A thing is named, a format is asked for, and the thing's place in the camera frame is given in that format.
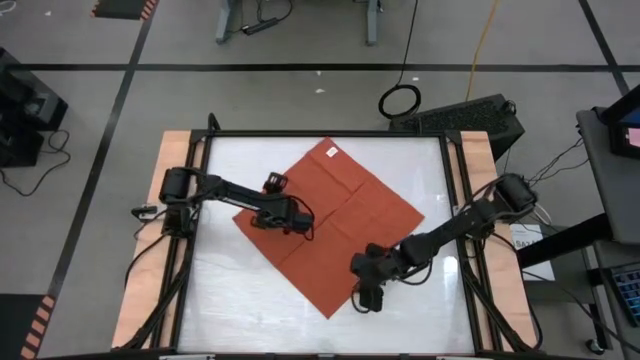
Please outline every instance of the black cable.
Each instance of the black cable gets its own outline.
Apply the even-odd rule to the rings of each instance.
[[[536,180],[536,182],[534,183],[534,185],[535,185],[535,184],[537,184],[537,183],[538,183],[538,182],[540,182],[540,181],[545,181],[545,180],[551,179],[552,177],[554,177],[554,176],[558,175],[558,173],[560,173],[560,172],[563,172],[563,171],[566,171],[566,170],[573,170],[573,169],[577,169],[577,168],[579,168],[580,166],[582,166],[582,165],[584,165],[584,164],[586,164],[586,163],[588,163],[588,162],[589,162],[589,159],[587,158],[586,160],[584,160],[583,162],[581,162],[581,163],[579,163],[579,164],[577,164],[577,165],[574,165],[574,166],[567,166],[567,167],[564,167],[564,168],[560,168],[560,169],[556,170],[553,174],[551,174],[551,175],[549,175],[549,176],[545,176],[545,177],[538,178],[538,180]]]
[[[265,20],[262,18],[262,2],[263,1],[264,0],[256,0],[256,3],[258,4],[258,10],[256,10],[256,18],[258,19],[258,22],[261,22],[261,23],[265,22]],[[288,18],[292,12],[293,12],[293,0],[289,0],[289,10],[287,11],[287,13],[283,17],[276,18],[276,19],[278,20],[278,22],[280,22]]]
[[[551,170],[551,168],[553,168],[555,166],[555,164],[560,161],[560,158],[562,158],[565,154],[567,154],[569,151],[578,148],[580,146],[582,146],[584,144],[583,139],[579,138],[578,141],[576,141],[573,145],[571,145],[567,150],[561,152],[559,155],[557,155],[556,157],[554,157],[551,162],[547,165],[545,165],[544,167],[542,167],[542,169],[540,169],[535,175],[533,175],[530,179],[527,180],[527,182],[530,184],[530,186],[535,186],[535,184],[540,181],[539,179],[544,177],[547,172],[549,172]]]
[[[409,56],[409,48],[411,47],[411,38],[413,37],[413,27],[414,27],[413,25],[415,24],[416,13],[418,12],[418,1],[419,0],[415,0],[415,5],[413,7],[413,15],[411,16],[411,27],[409,29],[409,39],[407,40],[407,46],[406,46],[405,51],[404,51],[404,59],[402,60],[402,68],[400,69],[400,77],[398,78],[398,82],[391,89],[387,90],[387,92],[382,94],[382,97],[378,101],[378,111],[380,112],[380,114],[382,114],[382,116],[384,116],[385,118],[387,118],[389,120],[393,120],[393,119],[397,119],[397,118],[401,118],[401,117],[405,117],[405,116],[411,116],[411,115],[415,114],[418,111],[418,109],[420,108],[420,104],[422,103],[422,94],[420,93],[420,90],[416,86],[409,85],[409,84],[400,85],[400,82],[402,82],[402,77],[404,76],[404,69],[405,69],[405,67],[407,65],[407,57]],[[387,101],[387,98],[391,94],[393,94],[394,92],[396,92],[398,90],[402,90],[402,89],[410,90],[411,92],[413,92],[413,94],[416,97],[415,103],[407,111],[404,111],[404,112],[401,112],[401,113],[398,113],[398,114],[390,114],[390,113],[388,113],[384,109],[384,103]]]
[[[533,307],[531,307],[531,304],[529,304],[528,301],[527,305],[529,305],[529,313],[533,318],[533,324],[536,326],[536,332],[538,333],[538,341],[536,341],[536,344],[533,345],[533,349],[540,350],[540,348],[542,347],[542,342],[544,341],[544,336],[542,335],[542,327],[540,326],[540,321],[538,320],[536,312],[533,311]]]
[[[424,277],[424,279],[422,279],[422,280],[420,280],[418,282],[411,282],[411,281],[405,280],[407,277],[409,277],[411,275],[405,276],[403,278],[398,278],[396,280],[400,281],[401,283],[403,283],[405,285],[409,285],[409,286],[422,285],[422,284],[426,283],[427,280],[429,280],[429,278],[431,277],[431,271],[433,270],[433,257],[431,258],[431,260],[429,261],[429,264],[427,266],[429,267],[429,270],[427,270],[427,275]]]
[[[146,227],[147,227],[147,225],[149,225],[150,223],[152,223],[152,222],[154,222],[154,221],[158,220],[158,218],[159,218],[160,216],[164,215],[164,213],[166,213],[166,212],[167,212],[167,210],[166,210],[166,209],[165,209],[165,210],[162,210],[162,211],[160,211],[159,213],[157,213],[157,214],[156,214],[156,216],[152,217],[149,221],[147,221],[147,222],[145,222],[144,224],[142,224],[142,226],[140,226],[140,227],[138,228],[138,230],[136,230],[136,232],[134,232],[134,233],[133,233],[133,238],[134,238],[134,239],[136,239],[136,240],[138,240],[138,235],[140,235],[140,232],[142,232],[142,230],[144,230],[144,228],[146,228]]]
[[[469,239],[469,240],[471,240],[471,241],[476,241],[476,240],[478,240],[478,239],[473,238],[473,237],[470,237],[470,238],[468,238],[468,239]],[[485,247],[487,247],[487,238],[480,239],[480,242],[481,242],[481,244],[480,244],[480,249],[481,249],[481,251],[482,251],[482,252],[484,252]],[[467,258],[467,259],[476,259],[479,255],[480,255],[480,254],[473,254],[473,255],[471,255],[471,256],[467,256],[466,258]]]
[[[54,146],[51,143],[51,139],[56,135],[56,134],[65,134],[66,137],[64,139],[64,141],[62,141],[62,145],[60,146]],[[16,187],[15,185],[12,185],[9,180],[7,179],[7,175],[4,173],[4,171],[2,169],[0,169],[0,176],[2,176],[2,182],[7,185],[8,187],[10,187],[11,189],[13,189],[13,191],[15,191],[16,193],[18,193],[20,196],[22,197],[29,197],[31,195],[33,195],[38,188],[40,187],[40,185],[42,184],[42,181],[44,181],[44,178],[47,177],[47,175],[49,175],[49,173],[51,173],[53,170],[66,165],[67,163],[69,163],[69,161],[71,161],[71,154],[69,154],[67,151],[64,150],[64,148],[67,146],[67,143],[69,142],[69,137],[71,135],[69,134],[68,131],[66,130],[57,130],[51,133],[51,135],[49,135],[49,138],[47,139],[47,144],[49,145],[50,148],[53,149],[53,151],[48,151],[48,150],[41,150],[40,152],[43,154],[58,154],[58,153],[62,153],[66,156],[66,159],[63,160],[61,163],[54,165],[52,167],[50,167],[47,171],[44,172],[44,174],[42,174],[42,176],[40,177],[40,180],[38,180],[38,182],[36,183],[36,186],[34,186],[34,188],[31,191],[28,192],[23,192],[22,190],[20,190],[18,187]]]
[[[127,282],[129,281],[129,274],[131,273],[131,270],[133,269],[133,266],[136,264],[138,259],[140,259],[140,257],[142,257],[142,255],[146,254],[149,250],[153,249],[156,245],[158,245],[162,241],[162,239],[164,239],[165,237],[167,237],[167,235],[165,235],[165,234],[160,235],[159,238],[157,238],[154,242],[152,242],[149,246],[144,248],[144,250],[142,250],[138,255],[136,255],[136,257],[133,258],[133,260],[131,261],[131,264],[129,264],[129,267],[127,268],[127,272],[124,275],[124,288],[125,289],[127,288]]]
[[[515,246],[513,246],[513,243],[509,240],[507,240],[504,236],[497,234],[497,233],[491,233],[491,235],[495,236],[496,238],[502,240],[503,243],[505,243],[509,248],[511,248],[511,250],[513,250],[514,253],[518,254],[518,250],[516,249]]]
[[[509,165],[509,157],[511,157],[511,147],[507,150],[507,158],[504,161],[504,167],[502,168],[502,175],[507,173],[507,165]]]
[[[612,338],[618,340],[618,342],[620,342],[620,345],[625,346],[625,347],[629,348],[630,350],[640,354],[640,348],[638,348],[637,346],[633,345],[632,343],[622,339],[618,334],[613,332],[613,330],[611,330],[608,327],[606,327],[600,320],[594,318],[594,316],[591,315],[591,312],[589,312],[589,310],[587,310],[587,308],[580,303],[580,300],[578,299],[578,297],[573,295],[573,293],[571,293],[569,290],[567,290],[564,287],[560,286],[560,284],[558,284],[557,282],[551,281],[551,280],[549,280],[547,278],[543,278],[542,276],[538,276],[538,275],[532,274],[532,273],[530,273],[528,271],[522,271],[522,273],[523,274],[527,274],[529,276],[532,276],[532,277],[534,277],[536,279],[539,279],[539,280],[542,280],[542,281],[546,281],[546,282],[551,283],[554,286],[556,286],[559,290],[561,290],[563,293],[565,293],[567,296],[569,296],[576,303],[576,305],[578,305],[578,307],[580,307],[580,310],[582,310],[582,312],[584,312],[589,318],[591,318],[591,321],[593,321],[594,324],[598,325],[603,331],[605,331],[606,333],[611,335]]]
[[[193,223],[193,221],[195,220],[196,216],[198,216],[200,214],[201,210],[202,210],[202,206],[198,206],[198,208],[193,211],[193,213],[191,214],[191,217],[189,218],[189,224]],[[166,212],[167,212],[167,210],[163,210],[163,211],[159,212],[158,214],[156,214],[156,216],[154,216],[153,219],[151,219],[150,221],[146,222],[138,230],[136,230],[136,232],[134,233],[133,237],[136,240],[138,240],[138,234],[140,233],[140,231],[142,231],[142,229],[144,229],[145,226],[147,226],[149,223],[153,222],[154,220],[156,220],[157,218],[159,218],[162,214],[164,214]],[[136,255],[136,257],[133,258],[133,260],[129,264],[129,267],[127,268],[127,272],[125,273],[125,277],[124,277],[124,287],[125,287],[125,289],[127,288],[127,282],[129,281],[129,274],[131,273],[131,270],[133,269],[133,266],[136,264],[138,259],[140,259],[140,257],[142,257],[142,255],[147,253],[149,250],[153,249],[156,245],[158,245],[162,241],[162,239],[164,239],[165,237],[167,237],[166,234],[160,235],[159,238],[157,238],[154,242],[152,242],[149,246],[144,248],[144,250],[142,250],[138,255]]]
[[[309,237],[307,237],[307,233],[304,233],[304,239],[307,241],[313,241],[313,238],[315,237],[315,221],[316,221],[316,214],[313,213],[313,210],[311,210],[311,208],[309,207],[309,205],[307,205],[306,202],[304,202],[304,200],[300,199],[299,197],[295,196],[295,195],[289,195],[289,197],[291,197],[292,199],[299,201],[302,205],[304,205],[304,207],[307,208],[307,210],[309,210],[309,213],[311,214],[311,229],[309,229],[311,231],[311,235]]]
[[[544,176],[560,160],[562,156],[564,156],[569,151],[582,145],[583,145],[583,139],[580,138],[578,139],[578,141],[575,142],[575,144],[571,145],[567,150],[561,152],[559,155],[554,157],[549,164],[545,165],[542,169],[540,169],[531,179],[529,179],[529,181],[534,181],[536,177]]]
[[[351,306],[353,306],[355,311],[359,312],[360,314],[368,314],[371,311],[371,309],[363,310],[356,305],[355,295],[356,295],[356,292],[359,291],[359,288],[360,288],[360,282],[358,281],[351,289]]]

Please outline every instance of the electrical cord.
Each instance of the electrical cord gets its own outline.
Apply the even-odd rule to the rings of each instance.
[[[162,211],[160,211],[159,213],[157,213],[157,214],[156,214],[156,216],[152,217],[152,218],[151,218],[151,220],[149,220],[149,221],[145,222],[144,224],[142,224],[142,226],[140,226],[140,227],[138,228],[138,230],[136,230],[136,232],[134,232],[134,233],[133,233],[133,238],[134,238],[134,239],[136,239],[136,240],[138,240],[138,235],[140,235],[140,233],[142,232],[142,230],[144,230],[144,228],[146,228],[146,227],[147,227],[147,225],[149,225],[150,223],[152,223],[152,222],[154,222],[154,221],[158,220],[158,218],[159,218],[160,216],[164,215],[166,212],[167,212],[167,210],[166,210],[166,209],[165,209],[165,210],[162,210]]]
[[[533,175],[530,179],[527,180],[527,182],[529,183],[529,186],[535,186],[541,178],[543,178],[555,165],[556,163],[558,163],[558,161],[560,161],[560,159],[566,155],[568,152],[570,152],[573,149],[576,149],[580,146],[582,146],[584,144],[584,141],[582,138],[579,138],[573,145],[571,145],[568,149],[566,149],[565,151],[561,152],[560,154],[558,154],[556,157],[554,157],[551,162],[549,162],[549,164],[545,165],[542,167],[542,169],[538,170],[538,172]]]
[[[264,2],[264,0],[256,0],[256,3],[258,4],[258,10],[256,11],[256,18],[258,19],[258,22],[265,22],[265,20],[262,18],[262,3]],[[289,17],[289,15],[291,15],[291,13],[293,12],[293,0],[289,0],[289,10],[287,11],[287,13],[280,18],[276,18],[278,20],[278,22],[286,19]]]
[[[200,214],[200,210],[202,209],[201,206],[198,206],[198,208],[196,210],[193,211],[193,213],[191,214],[191,217],[189,218],[189,224],[192,224],[193,221],[195,220],[195,218]],[[140,231],[142,231],[142,229],[144,229],[145,226],[147,226],[149,223],[151,223],[153,220],[159,218],[162,214],[164,214],[166,212],[166,210],[159,212],[158,214],[156,214],[156,216],[153,217],[152,220],[150,220],[149,222],[143,224],[138,230],[136,230],[136,232],[134,233],[134,238],[136,240],[138,240],[138,234],[140,233]],[[133,267],[135,266],[135,264],[138,262],[138,260],[147,252],[149,252],[151,249],[153,249],[154,247],[156,247],[161,241],[162,239],[164,239],[165,237],[167,237],[167,234],[162,234],[160,235],[159,238],[157,238],[154,242],[152,242],[151,244],[149,244],[149,246],[147,246],[146,248],[144,248],[144,250],[142,250],[138,255],[136,255],[136,257],[133,258],[133,260],[131,261],[131,263],[129,264],[129,267],[127,268],[127,271],[125,273],[124,276],[124,287],[125,289],[127,288],[127,282],[129,281],[129,275],[131,273],[131,270],[133,270]]]
[[[576,305],[578,305],[578,307],[580,307],[580,310],[582,310],[582,312],[584,312],[591,319],[591,321],[593,321],[594,324],[598,325],[604,332],[606,332],[609,335],[611,335],[612,338],[618,340],[620,345],[625,346],[625,347],[629,348],[630,350],[632,350],[633,352],[636,352],[636,353],[640,354],[640,348],[638,348],[637,346],[633,345],[632,343],[622,339],[617,333],[615,333],[613,330],[611,330],[607,326],[605,326],[600,320],[596,319],[591,314],[591,312],[589,312],[589,310],[587,310],[587,308],[580,303],[580,300],[578,299],[578,297],[573,295],[573,293],[571,293],[569,290],[565,289],[564,287],[562,287],[557,282],[551,281],[551,280],[549,280],[547,278],[544,278],[542,276],[538,276],[536,274],[532,274],[532,273],[530,273],[528,271],[524,271],[524,270],[522,271],[522,273],[526,274],[526,275],[529,275],[531,277],[534,277],[534,278],[536,278],[538,280],[546,281],[546,282],[551,283],[554,286],[556,286],[560,291],[562,291],[567,296],[569,296],[573,300],[573,302],[575,302]]]
[[[0,9],[0,16],[15,10],[16,6],[18,5],[18,2],[15,0],[0,1],[0,6],[5,6],[6,4],[9,4],[9,6],[6,9]]]
[[[482,30],[482,35],[480,35],[480,41],[478,42],[478,46],[476,47],[476,52],[473,54],[473,63],[471,63],[471,72],[469,73],[469,84],[467,85],[467,95],[464,98],[464,101],[469,101],[469,97],[471,96],[471,88],[473,87],[473,78],[476,72],[476,65],[478,63],[478,55],[480,54],[480,49],[482,49],[482,45],[484,44],[484,39],[487,37],[487,33],[489,32],[489,28],[491,27],[491,23],[493,22],[493,17],[496,13],[496,9],[500,4],[500,0],[493,0],[493,5],[491,5],[491,12],[489,13],[489,18],[487,19],[487,23],[484,25],[484,29]]]
[[[405,285],[409,285],[409,286],[422,285],[422,284],[426,283],[427,280],[429,280],[429,278],[431,277],[431,272],[433,270],[433,258],[431,259],[431,261],[429,261],[427,267],[429,268],[429,270],[427,270],[427,275],[425,275],[424,279],[422,279],[422,280],[420,280],[418,282],[411,282],[411,281],[405,280],[407,277],[409,277],[411,275],[405,276],[404,278],[398,278],[396,280],[400,281],[401,283],[403,283]]]
[[[60,146],[55,146],[55,145],[53,145],[51,143],[51,139],[53,139],[53,137],[56,134],[65,134],[66,135],[65,139],[62,141],[62,144]],[[36,185],[33,187],[33,189],[31,191],[24,192],[20,188],[18,188],[17,186],[11,184],[11,182],[7,178],[7,175],[5,174],[5,172],[2,169],[0,169],[0,176],[2,177],[2,182],[5,185],[7,185],[8,187],[10,187],[13,191],[18,193],[18,195],[20,195],[22,197],[29,197],[29,196],[33,195],[38,190],[40,185],[42,184],[42,181],[44,181],[44,179],[47,177],[47,175],[49,175],[49,173],[51,173],[53,170],[55,170],[55,169],[57,169],[59,167],[62,167],[64,165],[66,165],[67,163],[69,163],[69,161],[71,161],[71,154],[69,154],[66,150],[64,150],[64,148],[67,146],[67,143],[69,142],[69,137],[70,136],[71,135],[66,130],[57,130],[57,131],[52,132],[51,135],[49,135],[49,138],[47,139],[47,144],[49,145],[50,148],[53,149],[53,151],[40,150],[40,152],[43,153],[43,154],[59,154],[59,153],[62,153],[62,154],[65,155],[66,159],[63,160],[62,162],[50,167],[49,169],[47,169],[47,171],[45,171],[44,174],[42,174],[42,176],[40,177],[40,179],[38,180],[38,182],[36,183]]]
[[[315,237],[315,225],[313,225],[313,223],[315,223],[316,221],[316,214],[313,213],[313,210],[311,210],[311,208],[309,207],[309,205],[307,205],[306,202],[304,202],[304,200],[300,199],[299,197],[295,196],[295,195],[289,195],[289,197],[291,197],[292,199],[300,202],[302,205],[304,205],[304,207],[307,208],[307,210],[309,210],[309,214],[311,214],[311,221],[312,221],[312,225],[311,225],[311,229],[309,229],[311,231],[311,235],[309,235],[307,237],[307,234],[305,233],[304,239],[307,241],[313,241],[313,238]]]
[[[124,288],[125,289],[127,288],[127,282],[129,281],[129,274],[131,273],[131,270],[133,270],[133,266],[136,264],[136,262],[138,262],[138,260],[142,257],[142,255],[146,254],[147,252],[149,252],[149,250],[151,250],[154,247],[156,247],[156,245],[158,245],[162,241],[162,239],[164,239],[166,237],[167,237],[167,235],[165,235],[165,234],[160,235],[159,238],[157,238],[154,242],[152,242],[149,246],[144,248],[144,250],[142,250],[138,255],[136,255],[136,257],[133,258],[133,260],[129,264],[129,267],[127,268],[127,272],[124,275]]]
[[[356,292],[359,291],[359,289],[360,289],[360,282],[358,281],[351,289],[351,306],[353,306],[353,309],[359,312],[360,314],[368,314],[371,311],[370,309],[363,310],[356,305]]]
[[[589,162],[589,159],[585,159],[583,162],[581,162],[581,163],[579,163],[579,164],[577,164],[577,165],[567,166],[567,167],[564,167],[564,168],[560,168],[560,169],[556,170],[553,174],[551,174],[551,175],[549,175],[549,176],[545,176],[545,177],[540,177],[540,178],[538,178],[538,179],[536,180],[536,182],[534,183],[534,185],[535,185],[535,184],[537,184],[537,183],[539,183],[540,181],[545,181],[545,180],[551,179],[552,177],[554,177],[554,176],[558,175],[558,173],[561,173],[561,172],[563,172],[563,171],[577,169],[577,168],[581,167],[582,165],[584,165],[584,164],[586,164],[586,163],[588,163],[588,162]]]
[[[411,115],[415,114],[416,112],[418,112],[418,109],[420,108],[420,104],[422,104],[422,94],[420,93],[420,90],[416,86],[409,85],[409,84],[400,85],[400,83],[402,82],[402,77],[404,76],[404,69],[405,69],[405,67],[407,65],[407,57],[409,56],[409,48],[411,47],[411,38],[413,37],[413,28],[414,28],[414,24],[415,24],[415,21],[416,21],[416,14],[418,12],[418,1],[419,0],[415,0],[414,6],[413,6],[413,15],[411,16],[411,26],[409,27],[409,39],[407,40],[407,46],[405,47],[405,50],[404,50],[404,59],[402,60],[402,68],[400,69],[400,77],[398,78],[398,82],[391,89],[387,90],[387,92],[382,94],[382,97],[378,101],[378,111],[380,112],[380,114],[382,114],[382,116],[384,116],[385,118],[387,118],[389,120],[402,118],[402,117],[405,117],[405,116],[411,116]],[[391,94],[395,93],[396,91],[403,90],[403,89],[413,92],[413,94],[416,97],[416,100],[415,100],[414,104],[409,108],[409,110],[403,111],[401,113],[398,113],[398,114],[390,114],[390,113],[388,113],[384,109],[384,104],[387,101],[387,98]]]

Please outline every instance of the red cloth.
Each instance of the red cloth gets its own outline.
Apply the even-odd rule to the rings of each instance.
[[[351,257],[368,243],[392,246],[424,216],[326,138],[285,175],[285,193],[315,213],[315,237],[251,226],[254,213],[233,219],[262,254],[328,319],[351,295]],[[300,205],[301,211],[307,211]]]

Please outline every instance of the white tag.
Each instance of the white tag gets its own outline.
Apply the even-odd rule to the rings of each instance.
[[[333,157],[333,155],[337,153],[338,153],[338,149],[336,149],[335,146],[332,146],[331,149],[327,150],[328,157]]]

